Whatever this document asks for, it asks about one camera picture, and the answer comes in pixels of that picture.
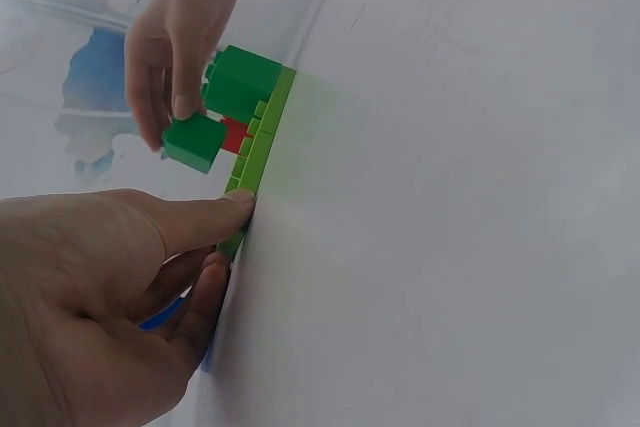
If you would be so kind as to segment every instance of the lego brick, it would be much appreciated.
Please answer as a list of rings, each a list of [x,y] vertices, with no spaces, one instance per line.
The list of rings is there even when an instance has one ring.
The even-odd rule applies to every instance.
[[[251,152],[249,152],[242,177],[240,177],[239,187],[241,189],[249,189],[254,193],[258,191],[272,143],[273,136],[265,132],[258,132],[253,139]]]
[[[217,250],[227,254],[227,256],[229,257],[229,260],[233,260],[243,240],[244,240],[244,233],[238,232],[230,239],[225,240],[223,243],[218,245]]]
[[[269,100],[278,82],[282,64],[233,45],[227,47],[216,62],[213,76],[234,79],[260,92],[261,99]]]
[[[259,100],[262,99],[258,91],[233,79],[216,76],[214,70],[204,97],[204,106],[225,117],[248,124]]]
[[[247,133],[249,135],[255,136],[258,133],[259,129],[260,129],[260,119],[256,119],[254,117],[253,119],[251,119],[251,122],[249,122],[249,129],[247,129]]]
[[[167,156],[202,173],[208,173],[222,146],[226,126],[201,114],[174,120],[164,133]]]
[[[289,67],[282,68],[282,74],[278,79],[276,88],[274,89],[271,99],[267,104],[267,110],[262,118],[262,125],[260,126],[261,131],[275,135],[295,77],[295,70],[290,69]]]
[[[208,76],[205,106],[248,124],[257,103],[267,102],[271,97],[281,72],[282,65],[278,62],[229,46]]]
[[[256,111],[253,113],[254,117],[261,119],[262,117],[264,117],[264,113],[267,110],[267,103],[266,102],[258,102],[258,106],[256,107]]]
[[[253,140],[251,137],[245,137],[242,141],[242,145],[240,145],[240,155],[246,157],[251,152],[251,145],[253,144]]]
[[[233,170],[231,171],[231,176],[236,178],[242,177],[242,172],[244,171],[245,166],[247,165],[247,159],[245,157],[238,157],[235,165],[233,166]]]
[[[229,177],[229,182],[227,182],[227,188],[224,189],[224,193],[231,192],[232,190],[236,190],[240,185],[240,179],[236,179],[235,177]]]

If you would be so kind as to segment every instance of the blue object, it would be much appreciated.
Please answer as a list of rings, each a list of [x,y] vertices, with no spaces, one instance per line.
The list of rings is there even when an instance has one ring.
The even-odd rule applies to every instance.
[[[171,317],[171,314],[173,314],[176,310],[178,310],[178,307],[180,307],[183,302],[184,302],[184,299],[182,297],[178,298],[178,300],[176,300],[173,304],[171,304],[171,307],[166,309],[164,312],[161,312],[155,317],[140,324],[140,328],[142,330],[152,330],[152,329],[155,329],[156,327],[160,327],[162,324],[164,324],[167,321],[167,319],[169,319],[169,317]]]

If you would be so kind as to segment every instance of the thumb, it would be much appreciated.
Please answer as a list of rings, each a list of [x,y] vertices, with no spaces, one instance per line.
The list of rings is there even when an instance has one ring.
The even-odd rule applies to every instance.
[[[173,47],[173,115],[179,120],[202,108],[204,29],[180,27],[171,35]]]

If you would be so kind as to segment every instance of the fingernail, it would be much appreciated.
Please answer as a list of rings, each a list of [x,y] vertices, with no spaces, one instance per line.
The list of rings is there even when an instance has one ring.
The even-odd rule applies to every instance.
[[[187,120],[194,111],[194,105],[189,102],[189,97],[186,95],[179,95],[176,97],[176,101],[173,104],[173,115],[178,120]]]
[[[255,199],[255,195],[248,189],[236,189],[224,194],[223,199],[230,200],[236,204],[250,204]]]

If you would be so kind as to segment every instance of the adult hand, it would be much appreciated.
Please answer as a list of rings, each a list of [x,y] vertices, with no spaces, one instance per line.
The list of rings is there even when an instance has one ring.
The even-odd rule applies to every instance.
[[[171,115],[202,109],[202,73],[236,0],[152,0],[126,41],[126,95],[140,134],[154,150]]]
[[[0,412],[15,426],[140,426],[183,396],[253,196],[137,191],[0,202]],[[167,324],[138,325],[192,286]]]

